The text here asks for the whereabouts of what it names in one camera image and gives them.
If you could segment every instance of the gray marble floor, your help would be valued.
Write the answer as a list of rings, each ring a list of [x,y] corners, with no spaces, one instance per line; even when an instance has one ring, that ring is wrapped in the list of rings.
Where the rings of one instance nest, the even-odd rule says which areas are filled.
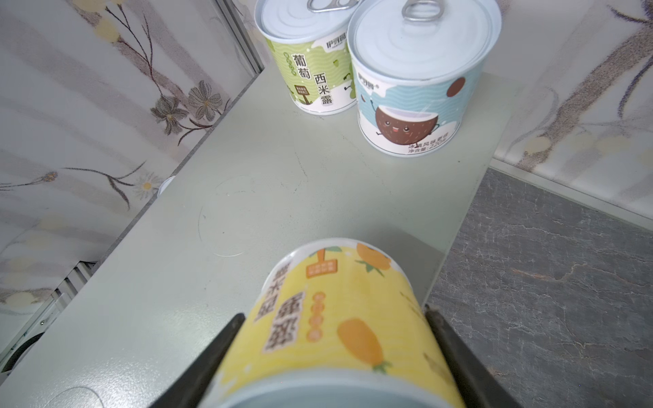
[[[429,303],[524,407],[653,407],[653,234],[489,170]]]

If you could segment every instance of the can lid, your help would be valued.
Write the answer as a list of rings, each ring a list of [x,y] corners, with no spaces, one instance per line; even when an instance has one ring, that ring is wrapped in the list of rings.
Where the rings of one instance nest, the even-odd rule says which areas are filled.
[[[485,58],[500,29],[495,0],[366,0],[349,24],[349,47],[372,72],[447,80]]]
[[[309,3],[317,12],[309,10]],[[256,4],[256,24],[263,35],[276,42],[317,40],[346,26],[358,1],[350,0],[349,3],[354,4],[345,10],[321,10],[332,7],[332,0],[313,0],[309,3],[306,0],[259,0]]]

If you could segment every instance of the light blue can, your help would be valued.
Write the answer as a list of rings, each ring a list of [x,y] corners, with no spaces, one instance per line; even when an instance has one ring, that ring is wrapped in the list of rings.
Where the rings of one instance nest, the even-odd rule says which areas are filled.
[[[451,140],[500,29],[495,0],[363,2],[347,41],[369,143],[416,157]]]

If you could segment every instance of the pull tab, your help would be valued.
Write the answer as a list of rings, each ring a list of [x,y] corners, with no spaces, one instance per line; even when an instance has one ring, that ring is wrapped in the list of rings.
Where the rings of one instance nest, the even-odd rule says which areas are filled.
[[[444,0],[408,0],[402,8],[402,16],[412,22],[434,22],[444,12]]]
[[[329,3],[329,5],[324,7],[324,8],[315,8],[315,7],[313,7],[313,2],[314,1],[315,0],[308,0],[308,3],[306,3],[306,6],[308,7],[308,9],[311,10],[312,12],[314,12],[314,13],[321,13],[321,12],[324,12],[324,11],[347,10],[348,8],[354,7],[359,2],[359,0],[348,0],[348,1],[347,0],[332,0],[331,3]]]

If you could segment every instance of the orange fruit illustration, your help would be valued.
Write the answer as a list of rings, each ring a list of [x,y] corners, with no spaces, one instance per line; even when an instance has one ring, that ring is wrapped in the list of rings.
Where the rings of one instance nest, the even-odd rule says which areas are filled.
[[[372,329],[358,318],[343,321],[338,325],[338,337],[354,357],[372,366],[372,371],[386,374],[392,367],[383,359],[383,349]]]
[[[357,260],[356,262],[365,265],[365,270],[368,273],[372,270],[376,270],[381,276],[384,276],[381,270],[390,269],[390,258],[386,257],[379,251],[375,251],[374,249],[359,243],[356,245],[356,252],[358,252],[358,255],[362,258],[362,260]]]

